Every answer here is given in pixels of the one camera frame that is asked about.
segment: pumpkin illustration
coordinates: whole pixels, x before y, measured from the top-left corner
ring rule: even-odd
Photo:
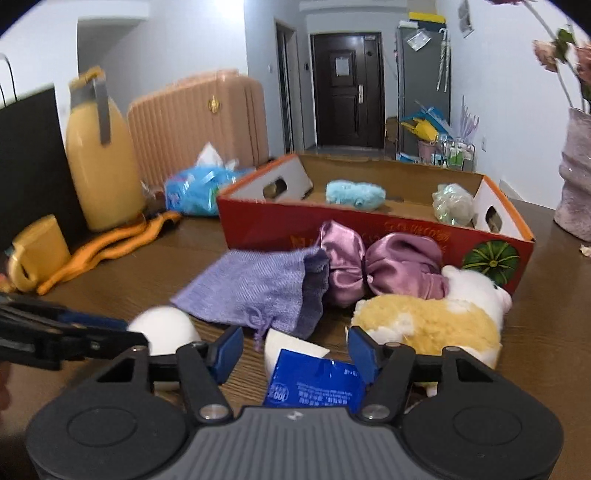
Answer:
[[[509,283],[519,267],[519,253],[503,240],[492,240],[475,246],[464,257],[462,268],[476,270],[499,286]]]

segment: wooden table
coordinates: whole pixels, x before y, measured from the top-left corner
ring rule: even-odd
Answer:
[[[553,211],[518,203],[537,237],[537,246],[506,319],[499,370],[559,416],[566,435],[553,480],[587,478],[591,470],[591,259],[580,242],[553,221]],[[136,253],[58,286],[48,300],[89,313],[132,319],[166,304],[226,250],[218,221],[186,219],[173,233]],[[346,359],[345,312],[329,310],[312,342]],[[220,329],[198,324],[211,340]],[[252,335],[223,391],[232,407],[260,404],[267,382]],[[15,366],[10,389],[14,403],[2,414],[0,464],[14,480],[36,480],[23,447],[24,430],[45,403],[84,378],[97,362],[65,365],[60,372]]]

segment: box handle hole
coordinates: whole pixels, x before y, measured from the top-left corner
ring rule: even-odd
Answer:
[[[494,207],[491,206],[486,211],[485,219],[486,224],[488,225],[488,228],[491,229],[492,233],[501,232],[501,229],[503,228],[503,220],[501,220],[499,213],[496,211]]]
[[[287,183],[282,177],[279,177],[273,183],[270,183],[262,190],[262,195],[265,200],[275,200],[279,195],[287,190]]]

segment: purple drawstring pouch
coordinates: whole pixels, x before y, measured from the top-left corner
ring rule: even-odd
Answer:
[[[257,342],[271,327],[307,339],[322,317],[328,277],[329,258],[318,247],[230,250],[171,302],[207,322],[253,328]]]

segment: blue packet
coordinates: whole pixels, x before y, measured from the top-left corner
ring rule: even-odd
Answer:
[[[233,171],[223,167],[192,167],[178,172],[164,184],[166,208],[185,215],[217,216],[219,189],[236,183],[252,169]]]
[[[269,383],[265,407],[349,407],[356,413],[365,384],[354,365],[283,349]]]

